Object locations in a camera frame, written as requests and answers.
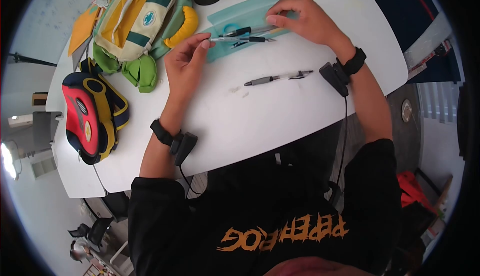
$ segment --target gray pen grip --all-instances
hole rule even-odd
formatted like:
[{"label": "gray pen grip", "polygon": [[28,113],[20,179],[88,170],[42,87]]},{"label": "gray pen grip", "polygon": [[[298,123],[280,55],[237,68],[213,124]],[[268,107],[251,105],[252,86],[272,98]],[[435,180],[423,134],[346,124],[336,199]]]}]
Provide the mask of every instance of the gray pen grip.
[{"label": "gray pen grip", "polygon": [[272,81],[273,81],[273,77],[270,76],[270,77],[263,77],[260,79],[252,80],[251,84],[253,86],[253,85],[264,84]]}]

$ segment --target red bag on floor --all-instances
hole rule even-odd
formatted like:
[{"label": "red bag on floor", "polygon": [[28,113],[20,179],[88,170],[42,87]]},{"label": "red bag on floor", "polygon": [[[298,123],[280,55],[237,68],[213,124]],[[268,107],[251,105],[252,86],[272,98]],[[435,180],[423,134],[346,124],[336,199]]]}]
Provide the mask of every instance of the red bag on floor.
[{"label": "red bag on floor", "polygon": [[401,197],[402,208],[417,201],[425,208],[437,214],[435,209],[430,205],[427,197],[423,194],[423,190],[412,172],[399,173],[396,178],[400,188],[404,191]]}]

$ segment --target ceiling light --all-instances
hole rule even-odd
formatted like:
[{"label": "ceiling light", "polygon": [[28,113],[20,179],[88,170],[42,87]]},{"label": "ceiling light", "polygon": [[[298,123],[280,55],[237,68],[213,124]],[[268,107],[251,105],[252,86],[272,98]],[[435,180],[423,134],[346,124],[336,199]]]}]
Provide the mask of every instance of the ceiling light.
[{"label": "ceiling light", "polygon": [[12,155],[10,154],[10,150],[8,150],[7,146],[2,143],[1,144],[1,157],[3,159],[3,166],[5,167],[5,170],[8,172],[8,174],[10,175],[10,177],[12,177],[13,179],[16,179],[17,178],[17,171],[15,171],[15,167],[14,167],[14,161],[12,159]]}]

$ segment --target ballpoint pen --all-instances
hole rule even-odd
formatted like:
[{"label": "ballpoint pen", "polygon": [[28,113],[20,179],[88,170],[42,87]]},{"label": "ballpoint pen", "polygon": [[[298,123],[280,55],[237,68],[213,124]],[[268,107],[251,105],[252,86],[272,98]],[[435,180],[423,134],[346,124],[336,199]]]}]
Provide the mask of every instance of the ballpoint pen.
[{"label": "ballpoint pen", "polygon": [[254,34],[254,33],[272,31],[272,30],[275,30],[275,29],[278,29],[278,28],[279,27],[273,26],[273,25],[260,26],[260,27],[244,27],[244,28],[241,28],[241,29],[233,30],[233,31],[225,33],[225,34],[221,34],[221,35],[219,35],[219,37],[240,36],[240,35],[243,35],[245,33],[250,33],[250,35],[251,35],[251,34]]},{"label": "ballpoint pen", "polygon": [[253,86],[253,85],[258,85],[258,84],[264,84],[264,83],[268,83],[268,82],[272,82],[272,81],[275,81],[275,80],[282,80],[282,79],[288,79],[288,80],[292,80],[292,79],[302,79],[304,78],[305,76],[307,76],[308,74],[311,74],[313,73],[314,71],[313,70],[306,70],[306,71],[297,71],[295,73],[288,73],[288,74],[283,74],[283,75],[274,75],[274,76],[268,76],[268,77],[263,77],[263,78],[260,78],[260,79],[255,79],[255,80],[252,80],[252,81],[249,81],[245,84],[243,84],[243,86]]},{"label": "ballpoint pen", "polygon": [[266,42],[266,41],[276,41],[275,39],[271,38],[264,38],[264,37],[218,37],[218,38],[210,38],[210,41],[215,42],[237,42],[237,41],[247,41],[247,42]]}]

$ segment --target black wristband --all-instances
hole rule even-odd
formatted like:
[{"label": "black wristband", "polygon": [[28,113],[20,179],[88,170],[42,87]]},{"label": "black wristband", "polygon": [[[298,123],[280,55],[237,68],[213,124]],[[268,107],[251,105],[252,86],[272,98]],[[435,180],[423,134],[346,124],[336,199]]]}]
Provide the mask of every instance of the black wristband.
[{"label": "black wristband", "polygon": [[367,58],[362,49],[355,47],[355,50],[355,56],[348,60],[345,65],[342,65],[338,58],[336,59],[337,64],[342,67],[343,72],[349,77],[356,74],[360,68],[362,68],[363,63],[365,63],[365,59]]},{"label": "black wristband", "polygon": [[150,125],[150,129],[153,130],[153,133],[155,133],[156,138],[161,143],[169,147],[172,145],[173,136],[162,127],[158,118],[154,120],[153,123]]}]

